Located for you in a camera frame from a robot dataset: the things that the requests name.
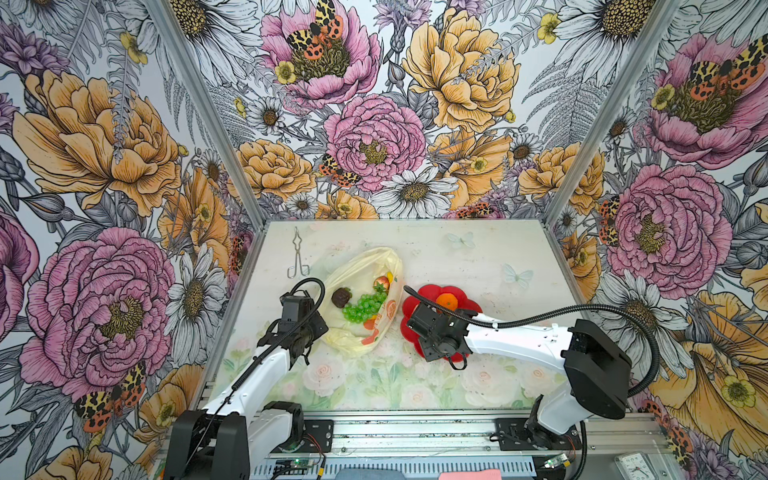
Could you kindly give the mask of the orange fake fruit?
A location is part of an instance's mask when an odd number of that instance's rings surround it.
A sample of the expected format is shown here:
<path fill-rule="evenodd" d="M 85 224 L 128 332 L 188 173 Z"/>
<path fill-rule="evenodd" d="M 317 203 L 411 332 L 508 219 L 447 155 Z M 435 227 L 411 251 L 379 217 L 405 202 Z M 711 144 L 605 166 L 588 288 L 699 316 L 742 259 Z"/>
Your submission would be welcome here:
<path fill-rule="evenodd" d="M 458 298 L 450 292 L 441 293 L 435 300 L 438 306 L 449 311 L 456 311 L 459 307 Z"/>

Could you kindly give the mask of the red flower-shaped bowl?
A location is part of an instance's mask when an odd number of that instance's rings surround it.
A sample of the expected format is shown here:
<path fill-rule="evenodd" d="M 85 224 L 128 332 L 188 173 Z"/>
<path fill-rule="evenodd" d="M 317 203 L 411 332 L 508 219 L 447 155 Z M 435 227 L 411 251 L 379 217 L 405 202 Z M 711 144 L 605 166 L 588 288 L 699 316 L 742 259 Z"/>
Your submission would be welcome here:
<path fill-rule="evenodd" d="M 418 290 L 406 286 L 400 330 L 425 361 L 447 361 L 464 370 L 471 354 L 465 336 L 468 322 L 483 310 L 455 286 L 428 284 Z"/>

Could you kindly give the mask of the translucent yellowish plastic bag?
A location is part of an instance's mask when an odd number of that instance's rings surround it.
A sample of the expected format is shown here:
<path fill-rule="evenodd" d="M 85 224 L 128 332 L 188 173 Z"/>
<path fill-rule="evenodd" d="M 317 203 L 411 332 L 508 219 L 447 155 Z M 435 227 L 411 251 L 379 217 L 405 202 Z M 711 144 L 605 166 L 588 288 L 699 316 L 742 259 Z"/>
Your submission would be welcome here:
<path fill-rule="evenodd" d="M 373 351 L 392 326 L 403 295 L 404 263 L 388 247 L 369 249 L 342 263 L 324 281 L 319 312 L 322 340 L 347 357 Z"/>

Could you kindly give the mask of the dark purple fake mangosteen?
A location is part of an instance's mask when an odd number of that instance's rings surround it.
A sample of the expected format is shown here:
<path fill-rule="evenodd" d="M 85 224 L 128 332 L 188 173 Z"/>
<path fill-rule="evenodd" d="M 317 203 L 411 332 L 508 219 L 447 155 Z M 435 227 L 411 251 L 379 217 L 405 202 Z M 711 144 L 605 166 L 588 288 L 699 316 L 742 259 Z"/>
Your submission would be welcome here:
<path fill-rule="evenodd" d="M 331 296 L 332 304 L 339 309 L 343 309 L 352 299 L 353 294 L 347 287 L 340 287 L 335 290 Z"/>

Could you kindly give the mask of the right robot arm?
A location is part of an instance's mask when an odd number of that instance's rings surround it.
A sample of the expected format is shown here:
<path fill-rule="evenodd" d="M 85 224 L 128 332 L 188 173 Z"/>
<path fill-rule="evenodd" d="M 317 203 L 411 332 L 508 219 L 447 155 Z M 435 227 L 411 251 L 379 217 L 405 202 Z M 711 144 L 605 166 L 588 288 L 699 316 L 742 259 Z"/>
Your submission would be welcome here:
<path fill-rule="evenodd" d="M 577 426 L 592 417 L 621 420 L 630 397 L 631 360 L 596 324 L 515 326 L 472 310 L 419 303 L 406 321 L 426 361 L 464 370 L 472 355 L 527 361 L 565 376 L 539 395 L 527 419 L 499 420 L 501 449 L 554 450 L 579 444 Z"/>

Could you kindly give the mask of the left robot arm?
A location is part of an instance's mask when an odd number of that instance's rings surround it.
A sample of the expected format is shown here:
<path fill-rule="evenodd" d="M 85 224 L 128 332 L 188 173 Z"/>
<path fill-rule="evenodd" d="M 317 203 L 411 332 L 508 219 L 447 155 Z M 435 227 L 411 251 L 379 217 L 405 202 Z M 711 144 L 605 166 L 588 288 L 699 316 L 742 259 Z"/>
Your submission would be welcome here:
<path fill-rule="evenodd" d="M 305 290 L 280 298 L 282 313 L 258 340 L 251 363 L 205 406 L 186 410 L 175 421 L 164 479 L 248 479 L 278 447 L 302 444 L 302 406 L 266 398 L 328 331 L 319 313 L 323 300 L 323 292 L 313 298 Z"/>

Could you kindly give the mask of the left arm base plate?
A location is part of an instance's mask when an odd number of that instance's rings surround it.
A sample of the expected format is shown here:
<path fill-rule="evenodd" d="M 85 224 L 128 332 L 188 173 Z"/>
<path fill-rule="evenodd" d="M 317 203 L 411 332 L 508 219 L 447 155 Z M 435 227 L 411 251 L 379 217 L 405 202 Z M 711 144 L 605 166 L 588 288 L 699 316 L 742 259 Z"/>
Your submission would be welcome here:
<path fill-rule="evenodd" d="M 304 433 L 295 452 L 302 454 L 328 454 L 332 450 L 335 422 L 325 419 L 304 421 Z"/>

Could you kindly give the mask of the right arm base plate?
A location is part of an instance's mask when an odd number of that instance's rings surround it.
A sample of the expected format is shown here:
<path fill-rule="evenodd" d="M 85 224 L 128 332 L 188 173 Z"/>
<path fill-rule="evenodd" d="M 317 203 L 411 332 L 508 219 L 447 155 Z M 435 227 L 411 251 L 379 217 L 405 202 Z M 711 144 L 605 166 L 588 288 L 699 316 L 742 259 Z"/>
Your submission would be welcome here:
<path fill-rule="evenodd" d="M 529 429 L 526 422 L 526 419 L 517 417 L 497 418 L 489 440 L 497 443 L 501 451 L 576 451 L 582 447 L 579 431 L 575 427 L 557 435 L 538 426 Z"/>

